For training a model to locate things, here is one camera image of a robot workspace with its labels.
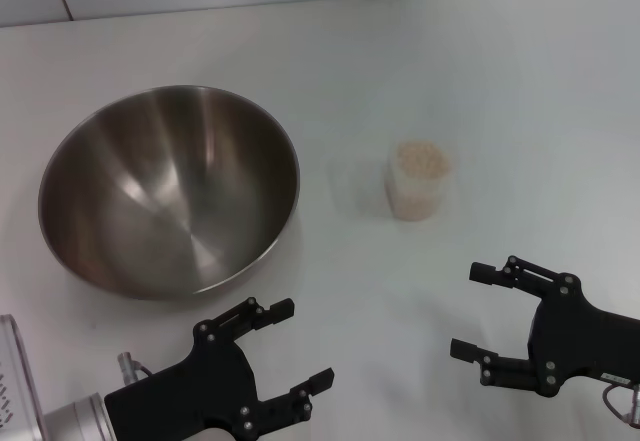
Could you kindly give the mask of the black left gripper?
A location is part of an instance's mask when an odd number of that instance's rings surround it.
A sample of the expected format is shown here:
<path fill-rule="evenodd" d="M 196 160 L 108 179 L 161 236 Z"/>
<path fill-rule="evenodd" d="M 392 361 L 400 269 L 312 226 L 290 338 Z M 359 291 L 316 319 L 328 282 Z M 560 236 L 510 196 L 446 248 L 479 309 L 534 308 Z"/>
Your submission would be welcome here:
<path fill-rule="evenodd" d="M 249 297 L 199 322 L 192 349 L 181 362 L 105 397 L 116 438 L 185 440 L 217 428 L 236 440 L 257 440 L 309 421 L 311 398 L 332 387 L 334 370 L 321 371 L 283 395 L 258 400 L 251 366 L 235 343 L 294 312 L 292 299 L 265 308 Z"/>

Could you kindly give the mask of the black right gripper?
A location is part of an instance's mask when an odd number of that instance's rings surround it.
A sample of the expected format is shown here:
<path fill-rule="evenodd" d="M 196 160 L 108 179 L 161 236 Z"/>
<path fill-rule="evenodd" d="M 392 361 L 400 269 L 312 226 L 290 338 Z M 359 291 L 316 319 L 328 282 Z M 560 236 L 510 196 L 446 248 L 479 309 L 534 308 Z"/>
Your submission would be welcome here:
<path fill-rule="evenodd" d="M 541 299 L 528 340 L 529 360 L 451 340 L 450 356 L 477 363 L 481 385 L 553 397 L 578 376 L 625 388 L 639 383 L 639 321 L 594 307 L 577 276 L 510 255 L 500 269 L 473 262 L 469 279 Z"/>

